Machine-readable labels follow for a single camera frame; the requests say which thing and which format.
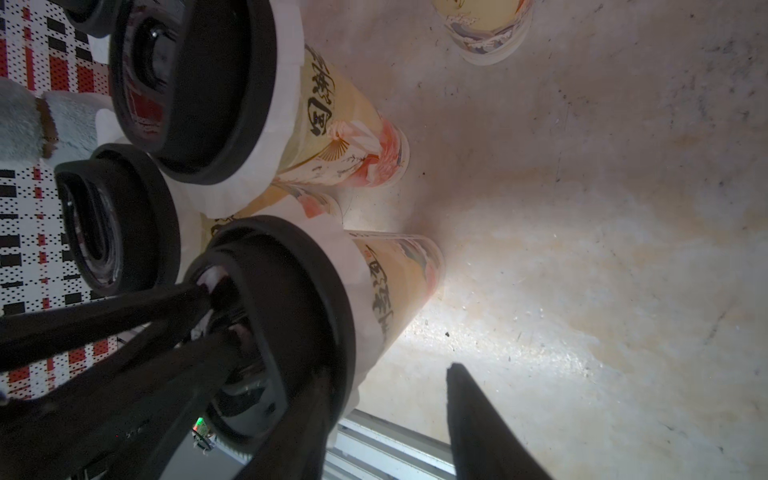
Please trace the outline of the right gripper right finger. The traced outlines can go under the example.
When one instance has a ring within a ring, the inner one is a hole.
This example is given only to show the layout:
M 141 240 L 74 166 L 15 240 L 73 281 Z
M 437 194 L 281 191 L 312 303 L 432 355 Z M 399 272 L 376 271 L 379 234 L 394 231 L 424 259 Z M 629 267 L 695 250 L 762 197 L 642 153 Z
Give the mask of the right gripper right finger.
M 447 370 L 447 423 L 458 479 L 548 479 L 467 368 Z

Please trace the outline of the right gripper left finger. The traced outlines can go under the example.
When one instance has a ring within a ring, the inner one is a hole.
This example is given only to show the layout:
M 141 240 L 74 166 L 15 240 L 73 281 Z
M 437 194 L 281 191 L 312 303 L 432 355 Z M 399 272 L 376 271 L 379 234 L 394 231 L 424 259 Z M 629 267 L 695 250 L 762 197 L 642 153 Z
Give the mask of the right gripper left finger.
M 332 426 L 330 374 L 319 371 L 236 479 L 320 479 Z

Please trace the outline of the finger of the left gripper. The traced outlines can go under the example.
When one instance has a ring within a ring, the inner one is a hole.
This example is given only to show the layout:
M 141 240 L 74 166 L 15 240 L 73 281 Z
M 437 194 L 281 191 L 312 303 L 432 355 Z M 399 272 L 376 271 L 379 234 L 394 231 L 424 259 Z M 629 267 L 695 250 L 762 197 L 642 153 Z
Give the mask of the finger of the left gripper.
M 1 319 L 1 370 L 13 371 L 155 321 L 197 320 L 210 309 L 206 287 L 177 284 Z
M 140 366 L 1 410 L 1 476 L 67 479 L 95 460 L 108 479 L 158 479 L 240 360 L 223 331 Z

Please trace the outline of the paper milk tea cup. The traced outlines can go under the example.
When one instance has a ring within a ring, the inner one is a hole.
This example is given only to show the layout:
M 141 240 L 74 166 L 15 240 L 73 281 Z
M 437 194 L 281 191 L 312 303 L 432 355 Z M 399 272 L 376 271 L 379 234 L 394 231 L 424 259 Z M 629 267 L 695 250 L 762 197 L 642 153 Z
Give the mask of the paper milk tea cup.
M 434 0 L 448 35 L 469 63 L 489 66 L 511 56 L 533 20 L 533 0 Z
M 275 180 L 326 187 L 379 187 L 410 162 L 407 137 L 317 50 L 305 47 L 293 133 Z

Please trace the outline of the black lid front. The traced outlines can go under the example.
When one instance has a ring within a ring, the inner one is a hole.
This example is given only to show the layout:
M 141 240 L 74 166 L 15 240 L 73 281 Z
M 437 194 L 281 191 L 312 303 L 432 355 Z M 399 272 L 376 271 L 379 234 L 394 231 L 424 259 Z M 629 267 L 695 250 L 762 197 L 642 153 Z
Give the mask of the black lid front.
M 109 143 L 54 169 L 63 225 L 80 275 L 103 297 L 177 282 L 179 215 L 153 160 Z

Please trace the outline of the black cup lid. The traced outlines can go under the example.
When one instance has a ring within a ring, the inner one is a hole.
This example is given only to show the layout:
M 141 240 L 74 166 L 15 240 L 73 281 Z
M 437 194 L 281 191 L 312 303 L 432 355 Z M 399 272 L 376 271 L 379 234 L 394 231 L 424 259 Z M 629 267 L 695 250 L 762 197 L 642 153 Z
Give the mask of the black cup lid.
M 120 0 L 52 0 L 61 7 L 70 24 L 95 38 L 110 35 L 122 5 Z

